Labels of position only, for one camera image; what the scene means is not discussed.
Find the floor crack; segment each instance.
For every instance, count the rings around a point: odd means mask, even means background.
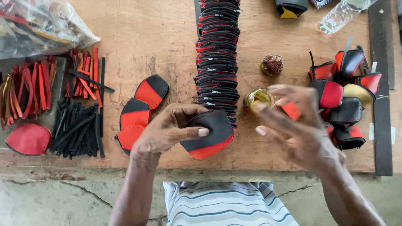
[[[17,182],[17,181],[14,181],[14,180],[7,180],[8,182],[10,182],[10,183],[12,183],[12,184],[15,184],[15,185],[26,185],[26,184],[29,184],[30,182],[24,182],[24,183],[22,183],[22,182]]]
[[[167,220],[168,215],[162,215],[162,216],[157,217],[157,218],[149,218],[148,221],[162,220],[162,219],[164,219],[164,218]]]
[[[288,191],[288,192],[286,192],[286,193],[284,193],[284,194],[282,194],[282,195],[279,195],[278,198],[281,197],[281,196],[283,196],[283,195],[289,194],[289,193],[295,193],[295,192],[300,191],[300,190],[305,190],[305,189],[307,189],[307,188],[309,188],[309,187],[313,187],[313,185],[308,186],[308,184],[306,184],[306,186],[304,186],[304,187],[301,187],[301,188],[296,189],[296,190],[294,190],[294,191]]]
[[[64,184],[64,185],[69,185],[69,186],[76,187],[76,188],[80,189],[81,191],[83,191],[83,192],[85,192],[85,193],[89,193],[89,194],[91,194],[92,196],[94,196],[97,200],[99,200],[101,203],[103,203],[103,204],[109,206],[110,208],[113,208],[113,206],[112,206],[110,203],[108,203],[108,202],[106,202],[105,200],[101,199],[97,194],[95,194],[95,193],[93,193],[93,192],[91,192],[91,191],[88,191],[88,190],[85,189],[84,187],[81,187],[81,186],[79,186],[79,185],[73,185],[73,184],[67,183],[67,182],[65,182],[65,181],[59,181],[59,182],[62,183],[62,184]]]

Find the small jar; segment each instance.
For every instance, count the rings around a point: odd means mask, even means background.
[[[269,105],[271,108],[275,106],[275,97],[267,89],[258,89],[243,99],[243,106],[246,110],[256,113],[253,104],[257,101]]]

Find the striped shirt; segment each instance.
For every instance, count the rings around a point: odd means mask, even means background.
[[[273,183],[163,182],[167,226],[298,226]]]

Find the clear plastic bag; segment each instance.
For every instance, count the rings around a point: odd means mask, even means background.
[[[99,40],[65,0],[0,0],[0,59],[59,54]]]

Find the person's left hand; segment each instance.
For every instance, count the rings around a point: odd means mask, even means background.
[[[185,140],[196,140],[209,134],[204,127],[186,127],[193,116],[208,109],[197,104],[170,104],[144,129],[134,143],[131,154],[148,152],[160,154]]]

